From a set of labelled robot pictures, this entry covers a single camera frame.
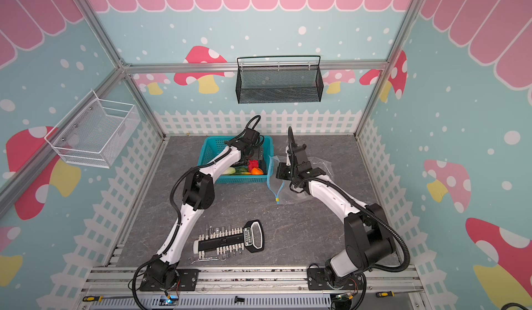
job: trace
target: wall-mounted basket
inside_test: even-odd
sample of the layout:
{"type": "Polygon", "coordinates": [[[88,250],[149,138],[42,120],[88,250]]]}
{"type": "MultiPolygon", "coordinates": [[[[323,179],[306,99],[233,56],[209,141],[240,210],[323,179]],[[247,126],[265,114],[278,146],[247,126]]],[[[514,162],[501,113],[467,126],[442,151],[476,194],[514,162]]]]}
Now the wall-mounted basket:
{"type": "Polygon", "coordinates": [[[70,114],[45,140],[63,161],[76,165],[110,168],[140,123],[135,105],[96,97],[58,131],[70,114]]]}
{"type": "Polygon", "coordinates": [[[236,61],[239,104],[321,101],[320,56],[253,56],[236,61]]]}

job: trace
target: screwdriver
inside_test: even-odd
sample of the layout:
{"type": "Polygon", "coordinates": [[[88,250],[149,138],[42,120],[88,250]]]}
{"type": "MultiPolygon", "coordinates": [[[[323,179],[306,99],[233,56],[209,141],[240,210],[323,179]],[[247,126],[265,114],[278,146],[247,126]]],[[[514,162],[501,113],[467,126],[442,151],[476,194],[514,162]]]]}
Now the screwdriver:
{"type": "Polygon", "coordinates": [[[397,292],[392,292],[392,291],[381,291],[379,293],[375,293],[375,296],[377,297],[388,297],[388,296],[395,296],[396,294],[404,294],[404,293],[420,293],[422,292],[422,290],[412,290],[412,291],[397,291],[397,292]]]}

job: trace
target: black mesh basket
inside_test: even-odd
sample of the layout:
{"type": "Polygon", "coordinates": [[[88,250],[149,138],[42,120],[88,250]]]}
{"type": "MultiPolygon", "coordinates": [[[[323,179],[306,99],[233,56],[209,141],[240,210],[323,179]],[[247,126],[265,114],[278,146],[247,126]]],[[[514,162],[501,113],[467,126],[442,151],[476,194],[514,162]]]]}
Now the black mesh basket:
{"type": "Polygon", "coordinates": [[[239,104],[321,101],[320,56],[253,56],[236,61],[239,104]]]}

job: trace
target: white picket fence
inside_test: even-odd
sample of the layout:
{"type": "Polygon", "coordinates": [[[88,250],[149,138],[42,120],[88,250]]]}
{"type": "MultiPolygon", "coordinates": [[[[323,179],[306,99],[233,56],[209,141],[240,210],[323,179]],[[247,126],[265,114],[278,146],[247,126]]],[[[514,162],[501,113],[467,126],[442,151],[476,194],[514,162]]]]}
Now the white picket fence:
{"type": "MultiPolygon", "coordinates": [[[[227,114],[222,111],[218,114],[211,111],[207,114],[199,111],[196,114],[189,111],[185,114],[164,112],[163,115],[155,112],[163,130],[167,134],[176,135],[238,134],[247,121],[255,115],[257,114],[254,111],[250,113],[240,111],[238,114],[232,111],[227,114]]],[[[317,110],[312,114],[308,111],[301,114],[297,111],[291,114],[286,111],[282,113],[272,111],[271,114],[266,114],[262,111],[260,115],[261,121],[256,129],[262,134],[286,134],[290,126],[295,134],[352,134],[362,117],[362,110],[356,114],[350,110],[345,114],[340,111],[336,113],[326,111],[320,114],[317,110]]]]}
{"type": "Polygon", "coordinates": [[[435,310],[456,310],[458,297],[445,287],[447,273],[436,268],[436,252],[426,244],[428,235],[419,230],[419,217],[412,214],[412,202],[405,199],[406,189],[401,188],[395,165],[390,165],[390,154],[385,153],[385,144],[380,143],[373,119],[368,119],[360,134],[362,154],[369,163],[370,175],[376,191],[387,212],[390,225],[403,237],[412,255],[412,264],[419,272],[427,296],[435,310]]]}
{"type": "Polygon", "coordinates": [[[149,123],[142,122],[137,134],[133,146],[127,147],[128,155],[120,156],[122,166],[115,167],[116,176],[108,179],[109,189],[101,191],[101,204],[93,205],[93,218],[84,220],[85,233],[74,236],[76,249],[63,255],[63,271],[50,276],[51,293],[37,299],[41,309],[70,309],[92,267],[103,264],[160,142],[149,123]]]}

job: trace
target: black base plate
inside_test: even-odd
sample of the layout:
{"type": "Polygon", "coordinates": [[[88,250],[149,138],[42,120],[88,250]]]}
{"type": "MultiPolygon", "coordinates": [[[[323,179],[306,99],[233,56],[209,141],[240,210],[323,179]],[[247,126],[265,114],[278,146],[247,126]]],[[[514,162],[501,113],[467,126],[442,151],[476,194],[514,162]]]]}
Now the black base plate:
{"type": "MultiPolygon", "coordinates": [[[[179,268],[177,271],[179,272],[179,277],[181,278],[181,281],[179,282],[178,290],[179,291],[194,291],[196,289],[196,283],[198,280],[199,270],[195,270],[193,268],[179,268]]],[[[161,288],[155,285],[153,281],[150,281],[150,279],[148,279],[145,281],[142,280],[139,290],[140,291],[161,291],[161,288]]]]}
{"type": "MultiPolygon", "coordinates": [[[[324,268],[309,268],[306,271],[307,283],[309,285],[309,290],[335,290],[329,286],[327,283],[327,276],[325,275],[324,268]]],[[[355,284],[353,281],[349,280],[346,284],[338,290],[353,290],[355,289],[355,284]]]]}

